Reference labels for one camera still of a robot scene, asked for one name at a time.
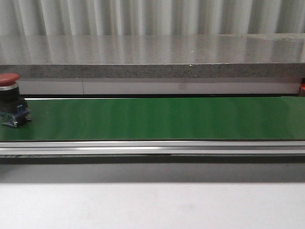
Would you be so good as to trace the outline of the grey speckled stone counter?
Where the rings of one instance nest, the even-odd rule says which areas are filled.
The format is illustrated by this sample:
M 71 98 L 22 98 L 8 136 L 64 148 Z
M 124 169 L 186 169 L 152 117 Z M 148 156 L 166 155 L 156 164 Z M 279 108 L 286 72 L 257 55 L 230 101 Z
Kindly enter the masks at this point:
M 305 36 L 1 36 L 0 71 L 24 95 L 295 95 Z

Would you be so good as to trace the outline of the green conveyor belt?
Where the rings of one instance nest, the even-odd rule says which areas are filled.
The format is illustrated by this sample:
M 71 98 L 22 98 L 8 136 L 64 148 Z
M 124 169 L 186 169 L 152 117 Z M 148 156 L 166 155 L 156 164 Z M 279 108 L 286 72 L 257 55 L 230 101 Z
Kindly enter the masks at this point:
M 303 140 L 303 97 L 30 100 L 31 122 L 2 141 Z

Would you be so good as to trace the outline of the red object at right edge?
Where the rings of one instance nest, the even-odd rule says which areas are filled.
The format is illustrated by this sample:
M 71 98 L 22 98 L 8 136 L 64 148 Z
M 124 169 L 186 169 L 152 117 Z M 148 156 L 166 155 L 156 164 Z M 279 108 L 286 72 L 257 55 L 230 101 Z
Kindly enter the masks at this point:
M 305 78 L 302 79 L 299 96 L 305 97 Z

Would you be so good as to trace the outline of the grey pleated curtain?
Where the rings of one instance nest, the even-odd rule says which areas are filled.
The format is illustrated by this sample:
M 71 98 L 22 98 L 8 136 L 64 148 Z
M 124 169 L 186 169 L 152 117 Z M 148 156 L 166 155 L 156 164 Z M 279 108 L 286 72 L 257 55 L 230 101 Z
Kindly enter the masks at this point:
M 302 0 L 3 0 L 1 35 L 303 33 Z

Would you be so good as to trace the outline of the aluminium conveyor side rail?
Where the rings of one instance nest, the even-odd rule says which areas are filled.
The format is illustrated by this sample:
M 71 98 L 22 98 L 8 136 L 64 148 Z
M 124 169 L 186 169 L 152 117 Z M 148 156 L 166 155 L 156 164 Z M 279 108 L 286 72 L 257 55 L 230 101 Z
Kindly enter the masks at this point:
M 303 140 L 10 141 L 2 164 L 303 163 Z

